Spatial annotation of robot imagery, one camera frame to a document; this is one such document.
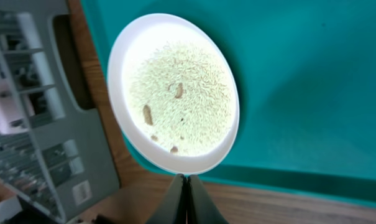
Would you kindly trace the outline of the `white plate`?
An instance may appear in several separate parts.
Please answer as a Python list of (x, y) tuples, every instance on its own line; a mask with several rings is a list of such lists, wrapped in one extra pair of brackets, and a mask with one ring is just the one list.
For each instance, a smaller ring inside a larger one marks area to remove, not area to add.
[(227, 156), (240, 105), (231, 69), (196, 25), (147, 14), (117, 36), (107, 84), (117, 122), (132, 147), (175, 174), (202, 174)]

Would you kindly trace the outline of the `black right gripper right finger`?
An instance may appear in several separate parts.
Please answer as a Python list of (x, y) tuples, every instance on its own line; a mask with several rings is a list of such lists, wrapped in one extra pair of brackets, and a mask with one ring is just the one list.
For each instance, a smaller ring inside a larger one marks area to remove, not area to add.
[(187, 221), (193, 224), (228, 224), (197, 175), (188, 178)]

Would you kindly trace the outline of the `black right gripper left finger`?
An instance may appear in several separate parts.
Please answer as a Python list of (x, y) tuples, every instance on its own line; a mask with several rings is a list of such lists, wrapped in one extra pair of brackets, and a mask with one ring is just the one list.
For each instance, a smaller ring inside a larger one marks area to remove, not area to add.
[(162, 201), (146, 224), (185, 224), (186, 223), (186, 178), (177, 174)]

